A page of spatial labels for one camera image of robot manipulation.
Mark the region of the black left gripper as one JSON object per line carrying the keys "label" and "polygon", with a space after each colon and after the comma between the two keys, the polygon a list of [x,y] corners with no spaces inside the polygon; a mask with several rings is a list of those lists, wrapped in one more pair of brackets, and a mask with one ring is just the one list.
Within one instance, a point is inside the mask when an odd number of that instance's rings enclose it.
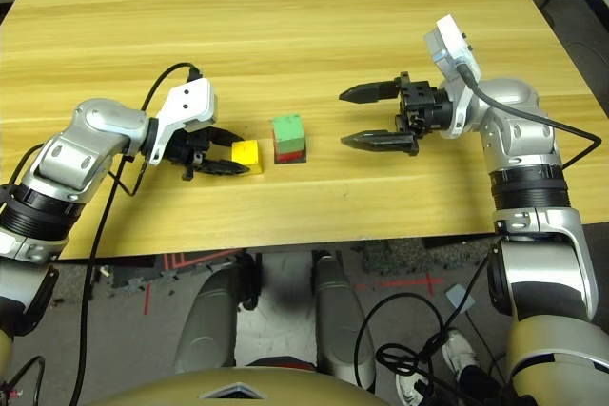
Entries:
{"label": "black left gripper", "polygon": [[195,172],[218,176],[245,174],[249,167],[227,160],[207,160],[210,143],[233,145],[243,138],[228,130],[210,126],[193,132],[184,129],[175,131],[166,146],[166,160],[184,168],[183,181],[191,181]]}

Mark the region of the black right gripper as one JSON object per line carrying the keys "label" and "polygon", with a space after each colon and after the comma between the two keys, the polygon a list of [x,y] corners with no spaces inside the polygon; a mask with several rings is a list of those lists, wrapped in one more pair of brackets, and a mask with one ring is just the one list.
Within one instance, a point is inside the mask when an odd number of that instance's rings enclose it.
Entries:
{"label": "black right gripper", "polygon": [[445,131],[452,122],[452,102],[445,89],[431,87],[428,81],[412,82],[407,72],[395,80],[358,84],[343,91],[339,99],[354,104],[370,104],[395,99],[399,132],[365,130],[342,137],[343,145],[369,152],[419,153],[418,141],[431,131]]}

